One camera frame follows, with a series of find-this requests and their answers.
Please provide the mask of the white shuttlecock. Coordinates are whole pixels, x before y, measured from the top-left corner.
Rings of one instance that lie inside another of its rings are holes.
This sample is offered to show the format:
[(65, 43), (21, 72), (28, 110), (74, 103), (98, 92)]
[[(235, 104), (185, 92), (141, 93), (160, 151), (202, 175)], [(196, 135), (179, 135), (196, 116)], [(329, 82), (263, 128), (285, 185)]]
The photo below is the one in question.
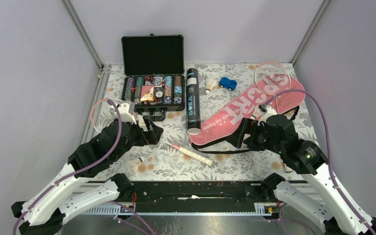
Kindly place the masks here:
[(133, 160), (129, 160), (127, 162), (127, 165), (128, 167), (133, 170), (133, 171), (137, 171), (138, 170), (138, 167), (143, 163), (144, 161), (144, 158), (142, 157), (139, 157), (137, 159), (133, 159)]
[(213, 88), (218, 84), (218, 82), (213, 78), (205, 79), (205, 94), (210, 94)]
[(250, 116), (251, 119), (258, 119), (262, 116), (262, 113), (261, 113), (261, 110), (259, 109), (259, 107), (256, 107), (252, 113), (252, 115)]

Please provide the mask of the black shuttlecock tube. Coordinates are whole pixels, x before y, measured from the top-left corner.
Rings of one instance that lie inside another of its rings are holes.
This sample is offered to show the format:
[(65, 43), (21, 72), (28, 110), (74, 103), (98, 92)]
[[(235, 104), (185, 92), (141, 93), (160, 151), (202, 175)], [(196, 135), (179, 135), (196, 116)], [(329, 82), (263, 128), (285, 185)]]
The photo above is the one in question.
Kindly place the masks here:
[(187, 70), (186, 85), (187, 133), (195, 136), (201, 133), (199, 73), (196, 68)]

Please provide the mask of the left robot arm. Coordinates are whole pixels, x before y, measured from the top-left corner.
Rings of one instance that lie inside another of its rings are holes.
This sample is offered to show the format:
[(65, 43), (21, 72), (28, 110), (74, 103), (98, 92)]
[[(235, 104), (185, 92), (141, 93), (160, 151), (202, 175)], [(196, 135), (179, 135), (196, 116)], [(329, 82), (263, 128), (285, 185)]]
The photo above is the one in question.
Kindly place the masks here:
[(115, 174), (102, 186), (78, 197), (71, 197), (71, 194), (108, 169), (132, 147), (157, 144), (163, 132), (148, 116), (135, 123), (124, 122), (120, 117), (114, 119), (89, 142), (78, 146), (44, 190), (28, 201), (11, 206), (17, 218), (12, 234), (54, 235), (87, 209), (135, 197), (133, 185), (124, 173)]

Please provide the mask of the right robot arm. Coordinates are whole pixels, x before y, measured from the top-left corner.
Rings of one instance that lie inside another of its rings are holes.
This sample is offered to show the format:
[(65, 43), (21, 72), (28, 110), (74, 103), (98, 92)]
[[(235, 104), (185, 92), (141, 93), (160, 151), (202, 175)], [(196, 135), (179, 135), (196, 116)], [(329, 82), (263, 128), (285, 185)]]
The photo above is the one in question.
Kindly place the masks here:
[(298, 137), (294, 124), (283, 115), (270, 116), (266, 122), (243, 118), (239, 127), (227, 137), (235, 147), (245, 144), (250, 151), (271, 151), (283, 163), (307, 181), (321, 202), (295, 189), (285, 178), (272, 173), (261, 188), (263, 199), (276, 199), (305, 215), (326, 235), (376, 235), (376, 217), (371, 217), (347, 196), (343, 186), (335, 186), (329, 162), (317, 144)]

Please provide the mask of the pink racket bag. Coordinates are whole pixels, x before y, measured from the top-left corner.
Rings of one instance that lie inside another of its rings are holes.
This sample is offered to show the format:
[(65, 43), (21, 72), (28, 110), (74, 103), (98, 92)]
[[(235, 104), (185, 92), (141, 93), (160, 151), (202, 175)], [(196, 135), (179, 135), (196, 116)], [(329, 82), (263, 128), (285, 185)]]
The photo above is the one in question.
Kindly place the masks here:
[[(291, 76), (290, 89), (303, 90), (304, 88), (296, 78)], [(256, 84), (252, 85), (214, 116), (203, 122), (201, 133), (189, 137), (191, 145), (205, 148), (224, 141), (239, 127), (243, 118), (250, 118), (256, 107), (266, 103), (272, 97), (260, 91)]]

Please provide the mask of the blue toy car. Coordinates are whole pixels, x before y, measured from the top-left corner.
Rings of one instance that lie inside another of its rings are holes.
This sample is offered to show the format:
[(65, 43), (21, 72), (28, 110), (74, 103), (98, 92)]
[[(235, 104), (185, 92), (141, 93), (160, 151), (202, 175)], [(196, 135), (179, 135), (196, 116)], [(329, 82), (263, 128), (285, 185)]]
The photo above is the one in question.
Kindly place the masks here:
[(227, 77), (222, 77), (218, 83), (220, 88), (225, 88), (228, 91), (234, 91), (237, 87), (237, 82), (235, 80), (229, 79)]

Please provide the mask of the pink racket on bag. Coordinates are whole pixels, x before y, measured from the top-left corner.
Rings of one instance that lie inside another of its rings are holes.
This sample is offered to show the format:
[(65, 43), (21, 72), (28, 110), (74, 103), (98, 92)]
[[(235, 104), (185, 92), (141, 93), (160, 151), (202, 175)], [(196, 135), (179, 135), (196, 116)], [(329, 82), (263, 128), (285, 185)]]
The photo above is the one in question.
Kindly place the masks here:
[(291, 76), (286, 68), (274, 61), (262, 62), (256, 66), (254, 80), (257, 88), (266, 95), (274, 96), (291, 87)]

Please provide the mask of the pink racket on left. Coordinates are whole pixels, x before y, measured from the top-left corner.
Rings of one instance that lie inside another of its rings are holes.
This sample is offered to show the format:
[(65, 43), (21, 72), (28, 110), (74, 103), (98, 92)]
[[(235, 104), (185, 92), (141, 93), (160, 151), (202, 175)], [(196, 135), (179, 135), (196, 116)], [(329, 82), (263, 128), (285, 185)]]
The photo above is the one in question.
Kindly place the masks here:
[[(114, 119), (117, 116), (116, 109), (118, 109), (118, 104), (121, 101), (122, 100), (116, 99), (116, 98), (113, 98), (113, 99), (104, 98), (102, 100), (99, 100), (96, 104), (93, 105), (90, 111), (90, 122), (91, 122), (92, 127), (97, 133), (100, 133), (102, 128), (104, 127), (102, 125), (103, 121)], [(135, 118), (136, 118), (137, 123), (133, 125), (137, 125), (138, 126), (137, 129), (141, 130), (142, 132), (142, 129), (139, 127), (139, 124), (138, 124), (138, 115), (140, 114), (135, 112)], [(208, 166), (212, 165), (211, 159), (204, 157), (202, 155), (199, 155), (191, 150), (188, 150), (187, 148), (183, 148), (176, 144), (169, 143), (169, 142), (162, 141), (162, 140), (160, 140), (159, 143), (165, 143), (171, 146), (172, 148), (176, 149), (177, 151), (182, 152), (183, 154), (188, 155), (191, 158), (197, 161), (200, 161)]]

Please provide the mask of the black poker chip case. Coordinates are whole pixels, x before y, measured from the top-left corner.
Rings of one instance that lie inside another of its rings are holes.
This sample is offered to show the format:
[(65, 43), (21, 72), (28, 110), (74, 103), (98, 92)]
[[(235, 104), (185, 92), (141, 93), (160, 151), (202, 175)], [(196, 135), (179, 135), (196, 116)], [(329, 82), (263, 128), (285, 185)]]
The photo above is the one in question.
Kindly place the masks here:
[(184, 110), (183, 35), (124, 36), (121, 44), (126, 76), (121, 98), (153, 121)]

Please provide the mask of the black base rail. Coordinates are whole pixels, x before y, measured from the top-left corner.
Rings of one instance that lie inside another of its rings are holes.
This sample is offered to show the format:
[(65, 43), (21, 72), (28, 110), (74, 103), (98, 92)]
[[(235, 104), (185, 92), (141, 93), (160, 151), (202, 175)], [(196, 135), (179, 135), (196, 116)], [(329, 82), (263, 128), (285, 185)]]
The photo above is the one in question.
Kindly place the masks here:
[(280, 203), (260, 181), (136, 181), (116, 202), (139, 214), (251, 214)]

